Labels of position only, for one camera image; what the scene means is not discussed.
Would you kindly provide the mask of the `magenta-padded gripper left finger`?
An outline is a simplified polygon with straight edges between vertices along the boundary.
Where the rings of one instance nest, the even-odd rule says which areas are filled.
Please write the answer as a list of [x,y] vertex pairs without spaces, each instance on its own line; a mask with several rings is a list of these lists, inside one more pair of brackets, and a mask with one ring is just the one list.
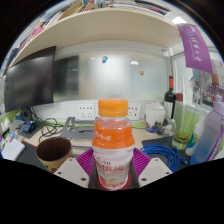
[[96,177],[93,150],[89,149],[77,158],[68,158],[54,174],[80,187],[88,188],[90,180]]

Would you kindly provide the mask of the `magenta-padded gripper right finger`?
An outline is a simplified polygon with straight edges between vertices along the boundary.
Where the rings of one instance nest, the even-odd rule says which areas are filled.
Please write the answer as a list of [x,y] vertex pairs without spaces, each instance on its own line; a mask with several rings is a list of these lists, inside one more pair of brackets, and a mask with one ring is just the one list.
[[139,149],[134,149],[133,168],[139,187],[146,186],[172,174],[172,171],[160,158],[150,158]]

